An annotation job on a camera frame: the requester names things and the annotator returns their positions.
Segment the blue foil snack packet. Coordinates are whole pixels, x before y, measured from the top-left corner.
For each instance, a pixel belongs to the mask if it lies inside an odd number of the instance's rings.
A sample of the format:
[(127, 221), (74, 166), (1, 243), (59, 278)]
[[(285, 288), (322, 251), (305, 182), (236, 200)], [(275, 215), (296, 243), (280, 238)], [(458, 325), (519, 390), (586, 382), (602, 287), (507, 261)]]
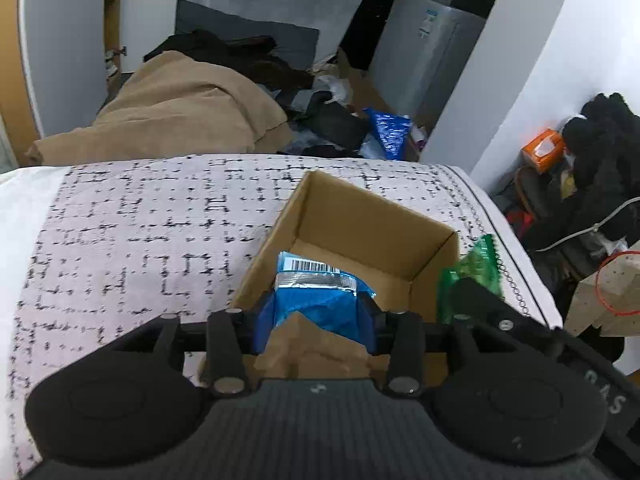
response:
[(276, 279), (267, 294), (277, 296), (276, 327), (300, 313), (322, 330), (360, 344), (356, 322), (358, 292), (367, 292), (375, 300), (376, 292), (356, 275), (292, 252), (280, 252)]

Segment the brown cardboard box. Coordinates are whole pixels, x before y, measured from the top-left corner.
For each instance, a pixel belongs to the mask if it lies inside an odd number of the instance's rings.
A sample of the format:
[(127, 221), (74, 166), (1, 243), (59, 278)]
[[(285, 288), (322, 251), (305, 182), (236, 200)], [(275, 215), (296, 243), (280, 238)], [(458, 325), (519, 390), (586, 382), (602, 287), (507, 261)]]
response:
[[(274, 284), (282, 250), (326, 263), (360, 278), (384, 311), (436, 318), (442, 269), (459, 259), (459, 239), (449, 226), (357, 188), (321, 171), (308, 172), (280, 213), (232, 300), (242, 312)], [(379, 378), (388, 363), (383, 349), (331, 334), (296, 314), (267, 339), (254, 358), (227, 327), (207, 352), (210, 386), (216, 393), (246, 393), (262, 378)]]

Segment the blue foil bag on floor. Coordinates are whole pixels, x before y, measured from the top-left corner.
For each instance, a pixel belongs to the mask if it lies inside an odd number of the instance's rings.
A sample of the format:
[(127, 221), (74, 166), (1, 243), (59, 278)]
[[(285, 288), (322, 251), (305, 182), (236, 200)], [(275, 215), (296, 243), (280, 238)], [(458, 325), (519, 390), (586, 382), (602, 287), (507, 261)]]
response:
[(363, 111), (369, 119), (372, 134), (381, 145), (385, 158), (403, 160), (406, 154), (406, 140), (412, 128), (411, 119), (383, 113), (372, 107), (366, 107)]

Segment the white patterned bed cover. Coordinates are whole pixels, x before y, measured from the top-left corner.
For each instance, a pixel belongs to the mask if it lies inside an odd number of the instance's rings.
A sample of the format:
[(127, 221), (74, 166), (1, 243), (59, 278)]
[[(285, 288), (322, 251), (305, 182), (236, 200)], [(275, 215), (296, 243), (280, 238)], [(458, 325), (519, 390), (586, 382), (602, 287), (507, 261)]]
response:
[(202, 155), (17, 169), (1, 178), (2, 477), (38, 462), (23, 417), (33, 385), (157, 315), (200, 322), (227, 307), (314, 170), (445, 223), (462, 250), (491, 234), (506, 302), (561, 324), (506, 218), (457, 167)]

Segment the dark clothes pile on floor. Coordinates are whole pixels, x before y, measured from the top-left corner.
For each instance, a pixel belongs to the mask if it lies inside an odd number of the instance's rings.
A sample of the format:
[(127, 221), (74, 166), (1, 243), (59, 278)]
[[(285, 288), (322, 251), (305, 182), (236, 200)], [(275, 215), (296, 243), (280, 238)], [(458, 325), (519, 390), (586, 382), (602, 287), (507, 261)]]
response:
[(269, 93), (283, 108), (298, 134), (288, 153), (325, 158), (359, 157), (369, 124), (349, 107), (347, 82), (330, 75), (314, 76), (273, 55), (277, 41), (257, 36), (224, 41), (195, 29), (168, 37), (144, 56), (145, 62), (177, 51), (196, 62), (231, 68)]

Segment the orange tissue box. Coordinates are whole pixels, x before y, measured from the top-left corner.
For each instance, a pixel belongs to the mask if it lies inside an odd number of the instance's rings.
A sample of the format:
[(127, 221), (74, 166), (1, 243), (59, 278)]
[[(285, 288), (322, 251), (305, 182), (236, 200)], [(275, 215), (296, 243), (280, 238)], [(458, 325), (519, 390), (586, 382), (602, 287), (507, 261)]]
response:
[(563, 137), (557, 131), (547, 129), (526, 144), (521, 154), (537, 174), (544, 174), (563, 158), (564, 148)]

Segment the tan blanket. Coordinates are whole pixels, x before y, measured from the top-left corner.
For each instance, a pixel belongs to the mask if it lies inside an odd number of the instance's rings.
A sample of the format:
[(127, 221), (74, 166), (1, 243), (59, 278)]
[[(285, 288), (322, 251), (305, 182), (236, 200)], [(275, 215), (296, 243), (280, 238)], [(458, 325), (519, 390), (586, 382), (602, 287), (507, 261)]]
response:
[(231, 68), (177, 51), (144, 63), (91, 126), (32, 144), (30, 162), (68, 166), (192, 154), (270, 154), (294, 139), (285, 111)]

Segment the black fuzzy garment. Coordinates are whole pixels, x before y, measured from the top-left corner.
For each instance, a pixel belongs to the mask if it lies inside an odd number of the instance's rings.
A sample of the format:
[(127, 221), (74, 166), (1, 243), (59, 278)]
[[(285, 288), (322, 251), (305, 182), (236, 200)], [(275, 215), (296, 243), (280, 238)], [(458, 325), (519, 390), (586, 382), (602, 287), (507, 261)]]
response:
[(529, 250), (602, 222), (599, 232), (611, 242), (639, 240), (639, 117), (623, 96), (598, 94), (562, 129), (573, 167), (574, 190), (561, 195), (559, 162), (550, 174), (523, 168), (518, 184), (535, 223), (523, 236)]

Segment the grey sliding wardrobe door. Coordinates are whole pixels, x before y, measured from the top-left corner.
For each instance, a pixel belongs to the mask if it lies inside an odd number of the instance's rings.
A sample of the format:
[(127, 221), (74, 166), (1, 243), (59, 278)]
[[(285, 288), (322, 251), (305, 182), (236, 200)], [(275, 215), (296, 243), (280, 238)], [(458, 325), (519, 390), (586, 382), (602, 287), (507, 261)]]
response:
[(18, 0), (29, 103), (45, 138), (90, 125), (107, 97), (104, 0)]

